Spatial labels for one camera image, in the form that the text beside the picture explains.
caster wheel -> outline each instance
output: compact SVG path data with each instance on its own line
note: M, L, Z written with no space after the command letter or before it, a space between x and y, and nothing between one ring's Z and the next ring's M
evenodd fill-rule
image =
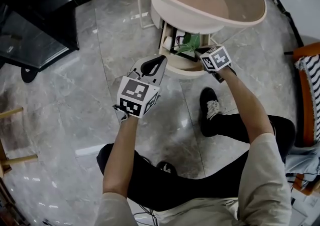
M21 68L21 78L25 83L32 82L37 74L37 71Z

black sneaker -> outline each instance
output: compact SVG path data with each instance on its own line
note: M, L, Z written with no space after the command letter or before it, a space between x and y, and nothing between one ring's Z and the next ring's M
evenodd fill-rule
M202 112L201 117L201 132L204 136L212 136L207 134L210 128L210 121L212 118L220 113L220 104L216 93L213 89L207 87L200 95L200 109Z
M157 168L167 172L167 173L170 173L170 174L173 174L175 176L177 176L177 171L176 171L176 168L170 164L169 162L166 162L166 161L160 161L157 166Z

wooden stool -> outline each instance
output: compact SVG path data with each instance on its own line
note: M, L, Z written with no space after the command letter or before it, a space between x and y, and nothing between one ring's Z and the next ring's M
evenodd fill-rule
M17 108L17 109L8 111L8 112L0 113L0 119L9 117L10 115L18 113L18 112L22 112L23 110L24 109L22 107L20 107L20 108ZM6 153L4 151L4 147L2 146L2 142L0 140L0 177L1 178L6 173L8 173L9 171L12 170L10 165L21 163L21 162L26 162L26 161L38 161L37 154L9 160L6 156Z

beige shirt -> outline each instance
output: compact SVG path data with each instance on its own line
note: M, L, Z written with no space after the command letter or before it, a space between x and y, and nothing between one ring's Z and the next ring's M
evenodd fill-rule
M290 189L275 136L262 134L250 145L238 198L194 199L155 215L159 224L166 226L288 225ZM95 226L137 226L137 223L126 198L105 193Z

black pants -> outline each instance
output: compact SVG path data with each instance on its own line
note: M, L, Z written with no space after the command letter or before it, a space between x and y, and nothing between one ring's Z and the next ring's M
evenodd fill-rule
M249 143L246 128L239 114L218 114L213 119L210 122L211 127L206 126L203 129L202 126L206 136L218 134ZM284 160L294 143L295 127L290 120L282 117L269 116L269 119L275 130L280 155ZM102 173L112 147L113 144L105 145L96 158ZM128 198L146 208L164 211L195 198L237 197L247 157L248 152L206 178L187 179L154 167L135 151Z

